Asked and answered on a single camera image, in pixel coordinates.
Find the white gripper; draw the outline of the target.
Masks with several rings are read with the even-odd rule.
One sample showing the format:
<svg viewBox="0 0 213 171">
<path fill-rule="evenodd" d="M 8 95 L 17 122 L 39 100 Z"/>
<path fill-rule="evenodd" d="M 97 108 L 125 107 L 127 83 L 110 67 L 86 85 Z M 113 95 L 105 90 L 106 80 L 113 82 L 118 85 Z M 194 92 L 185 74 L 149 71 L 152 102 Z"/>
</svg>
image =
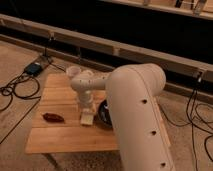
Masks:
<svg viewBox="0 0 213 171">
<path fill-rule="evenodd" d="M 84 114 L 95 114 L 96 105 L 94 103 L 93 93 L 90 90 L 78 92 L 78 107 Z"/>
</svg>

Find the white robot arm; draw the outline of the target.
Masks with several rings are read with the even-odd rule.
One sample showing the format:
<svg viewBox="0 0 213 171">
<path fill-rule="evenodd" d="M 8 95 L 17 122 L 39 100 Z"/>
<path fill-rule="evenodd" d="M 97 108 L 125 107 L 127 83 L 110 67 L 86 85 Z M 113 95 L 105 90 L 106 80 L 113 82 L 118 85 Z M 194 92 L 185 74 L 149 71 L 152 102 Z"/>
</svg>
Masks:
<svg viewBox="0 0 213 171">
<path fill-rule="evenodd" d="M 90 114 L 90 92 L 106 92 L 107 106 L 125 171 L 176 171 L 156 102 L 166 84 L 152 63 L 124 65 L 108 73 L 85 70 L 71 79 L 82 114 Z"/>
</svg>

